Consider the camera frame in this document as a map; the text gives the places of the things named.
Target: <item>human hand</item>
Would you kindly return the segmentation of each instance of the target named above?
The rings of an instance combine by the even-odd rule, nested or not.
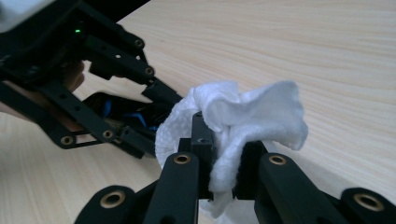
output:
[[[70,63],[64,68],[65,72],[65,80],[64,80],[64,85],[66,86],[67,89],[70,91],[74,91],[77,89],[82,82],[84,81],[84,75],[82,74],[82,71],[84,70],[84,63],[78,62],[78,63]],[[57,120],[59,120],[66,128],[68,128],[70,131],[77,131],[80,129],[80,127],[69,117],[67,117],[65,114],[63,114],[61,111],[59,111],[49,100],[47,100],[41,93],[35,92],[35,91],[28,91],[10,81],[4,81],[5,84],[7,84],[10,88],[13,90],[17,91],[24,97],[28,98],[32,102],[36,103],[37,105],[43,107],[47,111],[51,113],[52,116],[54,116]],[[8,105],[3,104],[0,102],[0,112],[7,113],[9,115],[21,118],[21,119],[27,119],[24,115],[20,114],[18,111],[14,110],[13,108],[9,107]]]

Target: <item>light wood surface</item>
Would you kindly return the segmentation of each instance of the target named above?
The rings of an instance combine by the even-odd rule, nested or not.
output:
[[[360,186],[396,203],[395,1],[154,0],[120,23],[181,95],[214,80],[241,91],[295,80],[309,135],[301,151],[280,150],[331,195]],[[76,95],[144,100],[142,90],[87,75]],[[0,223],[71,223],[98,190],[139,190],[160,174],[154,159],[110,145],[61,150],[8,115],[0,141]]]

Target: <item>blue wire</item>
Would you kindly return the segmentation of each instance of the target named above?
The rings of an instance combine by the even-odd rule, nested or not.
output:
[[[103,109],[103,117],[107,118],[110,115],[111,105],[112,105],[111,100],[106,100],[105,108]]]
[[[150,131],[157,132],[158,127],[157,127],[157,126],[151,126],[151,127],[149,127],[148,129],[149,129]]]
[[[143,116],[142,116],[141,114],[139,114],[139,113],[123,114],[122,116],[125,117],[125,118],[128,118],[128,117],[129,117],[129,118],[137,118],[137,119],[140,120],[140,122],[143,124],[143,126],[144,126],[145,128],[147,128],[145,119],[143,119]]]

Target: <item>black metal bracket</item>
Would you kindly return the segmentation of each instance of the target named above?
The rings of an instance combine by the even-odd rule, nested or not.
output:
[[[191,138],[180,139],[178,153],[166,160],[158,182],[131,196],[134,203],[124,203],[121,196],[109,200],[108,195],[118,195],[122,187],[103,189],[84,207],[76,223],[197,223],[198,200],[213,200],[208,177],[216,148],[201,113],[193,116],[191,132]],[[346,189],[337,200],[315,187],[291,158],[268,153],[262,142],[248,143],[241,159],[233,196],[255,201],[260,223],[376,224],[396,220],[395,205],[381,195],[368,189]],[[133,192],[126,190],[125,195]],[[114,206],[103,206],[101,202],[106,201]]]
[[[127,6],[134,11],[146,2],[122,3],[120,6]],[[110,79],[122,76],[147,85],[142,94],[152,100],[154,105],[166,105],[168,110],[161,110],[154,118],[162,116],[164,121],[173,105],[181,100],[174,90],[154,76],[155,71],[148,64],[143,51],[144,41],[116,24],[116,17],[112,13],[102,14],[97,8],[103,11],[103,6],[97,2],[91,6],[80,0],[54,1],[19,27],[0,34],[2,80],[10,80],[27,90],[42,93],[59,111],[81,126],[81,131],[67,130],[51,114],[4,83],[0,88],[0,100],[37,123],[61,148],[111,143],[137,158],[144,154],[154,156],[156,129],[131,125],[125,122],[128,120],[126,118],[110,121],[94,111],[90,104],[81,102],[63,85],[66,76],[64,65],[88,60],[92,62],[90,71],[99,77]],[[48,20],[46,15],[56,12],[59,12],[59,18],[51,16],[53,20]],[[133,104],[136,106],[132,107],[137,108],[142,103]],[[124,112],[140,113],[130,108],[125,108]],[[78,136],[86,134],[94,140],[80,143]]]

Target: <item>white towel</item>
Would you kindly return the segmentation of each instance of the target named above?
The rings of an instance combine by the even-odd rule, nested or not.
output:
[[[275,141],[293,150],[304,144],[308,128],[297,85],[281,81],[240,93],[237,83],[221,81],[191,89],[157,131],[156,155],[161,167],[169,155],[177,152],[179,139],[191,137],[192,115],[199,111],[214,132],[218,149],[209,183],[215,200],[200,202],[201,208],[217,218],[218,223],[237,223],[230,215],[233,210],[240,210],[241,202],[234,201],[230,192],[236,184],[245,143]],[[244,219],[245,223],[257,223],[254,212],[251,214],[251,222]]]

